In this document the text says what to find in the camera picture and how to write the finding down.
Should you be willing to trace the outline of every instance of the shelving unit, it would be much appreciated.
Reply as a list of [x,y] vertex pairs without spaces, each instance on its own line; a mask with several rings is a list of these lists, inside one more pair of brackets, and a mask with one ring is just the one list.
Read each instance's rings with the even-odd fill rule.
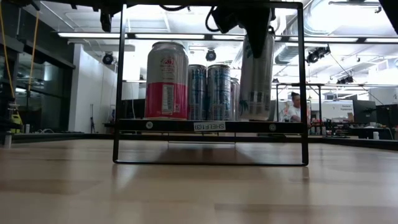
[[[150,4],[165,4],[165,5],[180,5],[178,1],[150,1]],[[113,162],[117,164],[175,164],[175,165],[226,165],[226,166],[307,166],[308,165],[308,131],[307,131],[307,103],[306,103],[306,86],[305,86],[305,58],[304,58],[304,29],[303,29],[303,4],[301,2],[273,2],[273,1],[217,1],[207,0],[201,3],[190,4],[191,6],[220,6],[227,4],[228,6],[235,5],[238,8],[245,7],[269,7],[269,8],[286,8],[297,10],[298,21],[298,55],[299,55],[299,74],[300,74],[300,99],[301,99],[301,123],[273,123],[273,122],[234,122],[225,121],[217,124],[224,124],[223,128],[212,129],[210,132],[225,132],[225,133],[273,133],[273,134],[300,134],[301,155],[302,160],[297,163],[220,163],[220,162],[147,162],[147,161],[124,161],[119,159],[119,139],[120,131],[152,131],[152,132],[188,132],[188,133],[202,133],[203,129],[195,131],[195,125],[207,125],[211,121],[164,121],[164,120],[134,120],[134,119],[120,119],[121,117],[121,95],[122,95],[122,82],[123,82],[123,63],[124,63],[124,41],[126,38],[126,12],[127,6],[121,5],[121,25],[120,25],[120,38],[119,38],[119,66],[118,66],[118,82],[116,89],[116,117],[114,125],[114,144],[113,144]],[[205,138],[197,138],[201,136],[179,136],[181,141],[197,141],[200,139],[204,141],[219,141],[220,139],[226,141],[236,142],[249,141],[249,142],[267,142],[267,138],[244,138],[239,137],[217,137],[217,136],[204,136]],[[164,138],[137,138],[137,140],[150,139],[151,141],[165,140]]]

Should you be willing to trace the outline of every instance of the person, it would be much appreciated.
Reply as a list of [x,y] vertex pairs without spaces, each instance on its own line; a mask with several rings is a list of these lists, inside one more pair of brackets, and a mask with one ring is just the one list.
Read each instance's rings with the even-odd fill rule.
[[287,118],[290,122],[301,122],[300,94],[292,92],[293,106],[289,107]]

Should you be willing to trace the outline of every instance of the shelf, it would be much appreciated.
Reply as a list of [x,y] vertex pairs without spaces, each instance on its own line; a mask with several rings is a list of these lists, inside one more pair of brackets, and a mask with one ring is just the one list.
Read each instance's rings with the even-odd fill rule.
[[224,132],[224,133],[303,133],[303,123],[242,122],[242,121],[176,121],[148,119],[120,119],[120,131],[152,132]]

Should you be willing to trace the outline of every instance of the ceiling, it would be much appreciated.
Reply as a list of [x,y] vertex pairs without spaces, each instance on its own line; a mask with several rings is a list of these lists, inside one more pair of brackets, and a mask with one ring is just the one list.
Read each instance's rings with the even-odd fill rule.
[[[331,6],[330,0],[303,0],[305,10],[306,35],[347,35],[347,36],[396,36],[384,11],[375,13],[376,8],[363,8],[358,6]],[[93,12],[90,7],[77,6],[74,10],[70,5],[42,1],[40,19],[59,32],[102,32],[100,13]],[[177,12],[168,12],[159,6],[134,6],[127,9],[128,32],[172,32],[172,33],[209,33],[205,27],[205,17],[209,7],[191,7]],[[33,7],[25,10],[35,14]],[[295,11],[277,9],[278,19],[272,25],[277,29],[277,34],[294,35],[297,32]],[[119,32],[120,13],[112,20],[112,32]],[[210,27],[216,27],[210,19]],[[243,34],[244,30],[238,27],[230,34]],[[118,40],[81,40],[85,49],[95,49],[94,55],[103,55],[98,49],[105,45],[114,45],[115,51]],[[151,50],[152,40],[127,40],[127,45],[135,46],[135,55],[138,55],[142,73],[146,71],[146,56]],[[190,63],[206,63],[205,52],[215,49],[217,62],[235,61],[239,57],[241,42],[217,41],[182,41],[186,49],[190,46],[203,46],[203,50],[189,50]],[[384,59],[398,58],[396,45],[366,45],[366,44],[330,44],[332,56],[326,56],[307,68],[308,79],[311,82],[327,82],[330,78],[338,78],[344,73],[342,67],[354,76],[363,77],[368,69]],[[293,58],[286,65],[274,64],[273,75],[280,82],[298,81],[298,58]]]

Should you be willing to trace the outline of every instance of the red and white can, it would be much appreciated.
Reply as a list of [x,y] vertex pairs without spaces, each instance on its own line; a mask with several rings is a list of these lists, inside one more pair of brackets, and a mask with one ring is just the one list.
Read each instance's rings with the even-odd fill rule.
[[176,42],[157,42],[147,64],[145,117],[188,119],[188,55]]

